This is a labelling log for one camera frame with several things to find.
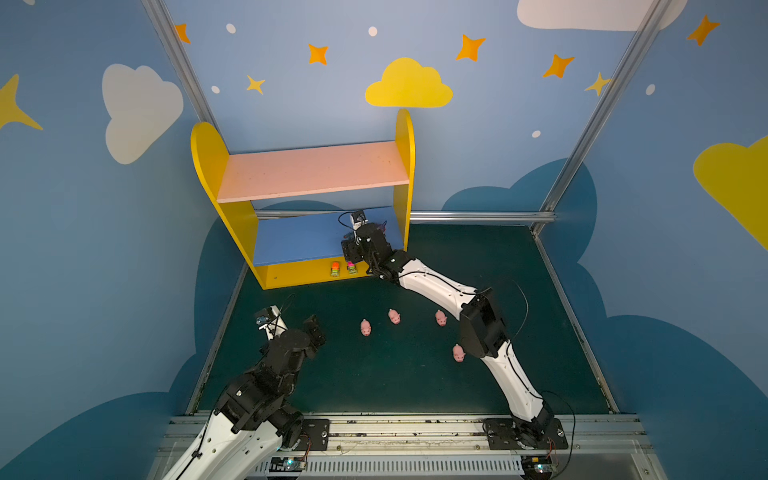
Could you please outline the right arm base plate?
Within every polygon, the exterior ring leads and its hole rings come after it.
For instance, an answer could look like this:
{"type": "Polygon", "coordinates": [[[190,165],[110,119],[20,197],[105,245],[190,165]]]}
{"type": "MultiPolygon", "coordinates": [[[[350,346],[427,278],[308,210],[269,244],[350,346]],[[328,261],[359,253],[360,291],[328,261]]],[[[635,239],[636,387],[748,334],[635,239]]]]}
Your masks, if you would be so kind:
{"type": "Polygon", "coordinates": [[[483,432],[491,450],[549,450],[568,449],[568,435],[558,419],[545,428],[533,422],[516,418],[487,418],[482,422],[483,432]]]}

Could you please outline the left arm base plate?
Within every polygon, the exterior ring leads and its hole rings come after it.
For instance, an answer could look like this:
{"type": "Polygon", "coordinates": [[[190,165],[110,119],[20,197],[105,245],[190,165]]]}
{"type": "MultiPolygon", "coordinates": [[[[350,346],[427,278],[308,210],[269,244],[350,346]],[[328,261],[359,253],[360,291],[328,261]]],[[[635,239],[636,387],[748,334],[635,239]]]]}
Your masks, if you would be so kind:
{"type": "Polygon", "coordinates": [[[305,418],[294,451],[326,451],[330,437],[328,418],[305,418]]]}

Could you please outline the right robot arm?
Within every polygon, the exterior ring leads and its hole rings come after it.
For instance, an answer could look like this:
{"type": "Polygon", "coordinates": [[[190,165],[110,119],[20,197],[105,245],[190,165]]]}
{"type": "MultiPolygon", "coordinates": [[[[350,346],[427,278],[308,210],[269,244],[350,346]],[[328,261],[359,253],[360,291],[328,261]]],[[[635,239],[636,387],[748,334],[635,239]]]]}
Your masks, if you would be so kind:
{"type": "Polygon", "coordinates": [[[364,262],[367,274],[422,295],[459,322],[461,350],[480,359],[504,394],[513,419],[513,439],[526,448],[563,448],[568,434],[525,374],[514,337],[497,308],[493,290],[478,290],[432,270],[388,242],[383,226],[363,211],[349,214],[350,232],[341,241],[345,261],[364,262]]]}

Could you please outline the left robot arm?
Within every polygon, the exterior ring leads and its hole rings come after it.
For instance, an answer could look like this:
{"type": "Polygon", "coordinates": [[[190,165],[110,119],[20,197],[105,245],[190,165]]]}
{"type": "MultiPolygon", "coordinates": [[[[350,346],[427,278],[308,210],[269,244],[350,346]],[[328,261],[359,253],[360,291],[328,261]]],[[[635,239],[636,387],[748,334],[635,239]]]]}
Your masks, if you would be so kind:
{"type": "Polygon", "coordinates": [[[314,315],[288,328],[275,313],[260,328],[268,334],[261,359],[227,384],[166,479],[244,479],[278,451],[301,443],[304,416],[288,399],[325,335],[314,315]]]}

